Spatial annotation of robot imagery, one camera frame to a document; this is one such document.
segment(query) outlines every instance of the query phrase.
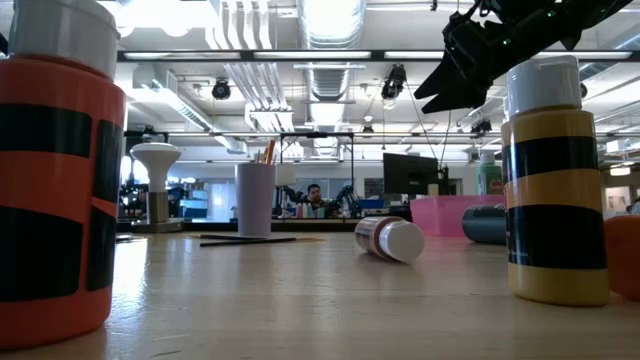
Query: ceiling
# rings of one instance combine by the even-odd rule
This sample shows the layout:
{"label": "ceiling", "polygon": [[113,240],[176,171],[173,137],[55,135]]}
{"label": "ceiling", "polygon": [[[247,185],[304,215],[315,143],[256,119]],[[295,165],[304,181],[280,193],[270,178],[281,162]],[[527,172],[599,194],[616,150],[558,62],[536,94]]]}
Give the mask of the ceiling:
{"label": "ceiling", "polygon": [[[431,12],[428,10],[430,2],[367,0],[367,10],[359,48],[442,49],[442,29],[448,23],[449,16],[458,6],[458,2],[441,0],[439,3],[439,10]],[[470,3],[472,3],[471,0],[461,0],[459,6],[468,8]],[[187,18],[187,15],[184,14],[190,14],[189,11],[192,11],[192,14],[196,16],[201,12],[197,6],[210,5],[209,1],[204,0],[182,1],[178,2],[177,6],[178,10],[182,9],[182,7],[185,9],[192,8],[190,8],[191,10],[185,10],[185,12],[176,11],[175,16],[172,17],[175,23],[189,23],[191,21],[198,24],[197,19]],[[238,4],[238,6],[240,6],[240,11],[242,12],[242,4]],[[271,10],[269,33],[273,47],[277,49],[301,48],[298,18],[295,16],[295,0],[271,0],[268,6]],[[12,7],[12,1],[0,0],[0,32],[5,36],[9,35]],[[618,13],[596,27],[584,31],[577,49],[611,50],[625,40],[639,35],[640,23],[637,19],[640,13],[637,11],[640,11],[640,1],[634,1],[627,8],[627,12]],[[240,16],[239,23],[239,28],[241,28],[242,16]],[[160,28],[136,28],[131,35],[121,40],[120,47],[123,50],[154,51],[210,49],[207,41],[205,41],[205,29],[197,26],[181,37],[169,36]],[[560,50],[562,47],[556,44],[552,49]],[[133,71],[136,66],[136,64],[119,64],[116,82],[127,84],[125,88],[132,87],[130,84],[132,83]],[[215,84],[216,79],[229,77],[229,74],[225,71],[224,64],[176,62],[154,63],[146,66],[152,66],[155,74],[165,74],[169,71],[175,75],[178,79],[178,95],[190,102],[200,114],[207,117],[216,129],[232,132],[255,131],[245,121],[246,101],[235,87],[233,81],[231,81],[231,97],[229,99],[214,100],[211,95],[212,86]],[[400,94],[393,109],[383,111],[382,101],[378,95],[379,86],[387,76],[391,63],[368,62],[365,66],[366,68],[364,69],[352,70],[346,97],[350,104],[345,106],[342,121],[335,127],[337,131],[360,132],[365,124],[365,115],[370,115],[373,118],[370,124],[375,132],[380,134],[383,130],[386,132],[422,131],[418,116],[420,116],[424,128],[429,132],[437,133],[446,132],[447,130],[455,133],[469,132],[471,124],[479,119],[478,116],[480,114],[483,118],[491,120],[494,132],[499,131],[500,124],[504,119],[504,110],[502,108],[502,97],[505,95],[504,77],[495,81],[489,92],[488,103],[481,112],[472,113],[471,109],[463,109],[423,116],[421,113],[420,115],[417,114],[416,108],[419,110],[426,101],[412,99],[412,91],[409,91],[409,89],[405,89]],[[436,66],[437,63],[435,62],[406,63],[407,82],[410,88],[412,90],[417,88]],[[286,101],[293,111],[293,125],[297,131],[311,130],[313,125],[310,125],[312,120],[310,120],[309,116],[309,90],[306,86],[304,71],[293,69],[293,63],[278,63],[277,73]],[[640,82],[638,80],[640,80],[640,64],[621,63],[600,72],[584,82],[589,89],[589,95],[584,100],[584,108],[593,112],[596,119],[603,119],[596,123],[598,132],[640,131],[640,110],[634,110],[633,106],[630,106],[629,111],[619,111],[619,109],[639,100]],[[156,131],[200,131],[194,128],[171,106],[162,101],[141,100],[131,96],[131,94],[129,95],[128,128],[130,130],[151,125]],[[370,139],[358,138],[357,142],[360,144],[370,143],[368,146],[360,146],[358,148],[358,150],[362,151],[362,157],[367,159],[381,157],[381,142],[398,145],[392,150],[388,149],[388,151],[399,152],[406,151],[410,146],[409,144],[415,144],[410,151],[431,156],[433,153],[431,148],[426,145],[426,139],[422,139],[406,139],[402,137],[382,139],[378,136]],[[245,139],[238,138],[237,140],[242,142]],[[254,139],[248,142],[249,151],[256,152],[258,149],[264,149],[265,140]],[[429,140],[436,145],[440,145],[444,139],[441,136],[433,136]],[[172,138],[172,142],[182,148],[190,146],[222,147],[213,138]],[[303,147],[311,147],[314,144],[310,140],[299,140],[299,142]],[[470,148],[482,148],[483,150],[491,151],[500,149],[499,140],[494,139],[456,137],[448,139],[447,144],[450,146],[444,155],[445,159],[459,159],[461,154],[466,154],[465,152],[469,152]],[[437,149],[442,151],[442,146],[440,145]],[[217,159],[225,157],[224,153],[215,151],[210,153],[219,154],[215,155],[218,157]],[[313,151],[309,149],[305,151],[305,155],[311,154],[313,154]],[[191,159],[185,153],[181,160]]]}

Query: wooden table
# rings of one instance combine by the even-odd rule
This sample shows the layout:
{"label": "wooden table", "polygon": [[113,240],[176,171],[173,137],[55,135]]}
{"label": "wooden table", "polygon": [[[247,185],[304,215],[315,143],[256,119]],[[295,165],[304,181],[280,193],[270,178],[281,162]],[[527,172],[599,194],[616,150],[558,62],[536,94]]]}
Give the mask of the wooden table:
{"label": "wooden table", "polygon": [[314,235],[326,241],[200,249],[175,234],[119,244],[103,328],[0,358],[640,358],[640,303],[515,298],[503,247],[430,239],[406,266],[363,254],[351,234]]}

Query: pink container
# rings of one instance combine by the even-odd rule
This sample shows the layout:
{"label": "pink container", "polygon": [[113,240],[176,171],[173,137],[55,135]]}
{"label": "pink container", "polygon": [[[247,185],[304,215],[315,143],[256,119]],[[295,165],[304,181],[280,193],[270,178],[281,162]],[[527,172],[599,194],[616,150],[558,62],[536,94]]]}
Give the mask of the pink container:
{"label": "pink container", "polygon": [[429,196],[411,200],[411,217],[425,235],[465,237],[462,216],[471,205],[504,204],[503,195]]}

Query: gray container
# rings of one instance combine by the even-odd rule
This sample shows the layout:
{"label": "gray container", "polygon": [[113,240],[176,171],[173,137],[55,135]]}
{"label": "gray container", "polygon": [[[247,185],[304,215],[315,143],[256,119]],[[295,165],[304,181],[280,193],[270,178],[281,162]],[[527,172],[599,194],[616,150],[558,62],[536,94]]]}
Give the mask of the gray container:
{"label": "gray container", "polygon": [[271,211],[275,191],[276,167],[247,163],[236,165],[238,234],[271,236]]}

